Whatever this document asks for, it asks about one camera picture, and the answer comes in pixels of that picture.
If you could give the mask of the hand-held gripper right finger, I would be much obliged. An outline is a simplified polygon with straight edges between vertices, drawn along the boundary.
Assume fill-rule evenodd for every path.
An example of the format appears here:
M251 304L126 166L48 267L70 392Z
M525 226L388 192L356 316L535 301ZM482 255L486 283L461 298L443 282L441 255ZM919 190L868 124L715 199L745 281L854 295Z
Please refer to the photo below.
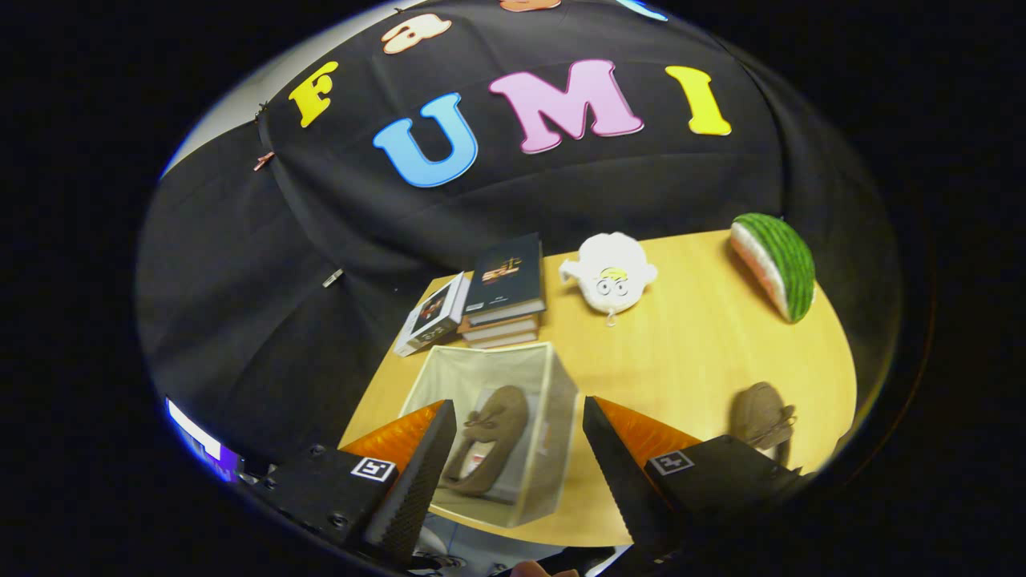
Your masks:
M729 435L698 441L637 410L587 397L583 430L646 562L743 533L780 511L802 476Z

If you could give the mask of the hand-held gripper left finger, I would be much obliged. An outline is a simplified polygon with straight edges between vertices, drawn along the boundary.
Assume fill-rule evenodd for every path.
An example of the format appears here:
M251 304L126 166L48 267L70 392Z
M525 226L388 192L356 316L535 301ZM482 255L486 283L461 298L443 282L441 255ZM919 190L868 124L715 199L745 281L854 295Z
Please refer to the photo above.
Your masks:
M256 503L358 565L410 565L456 433L440 399L344 448L309 446L256 482Z

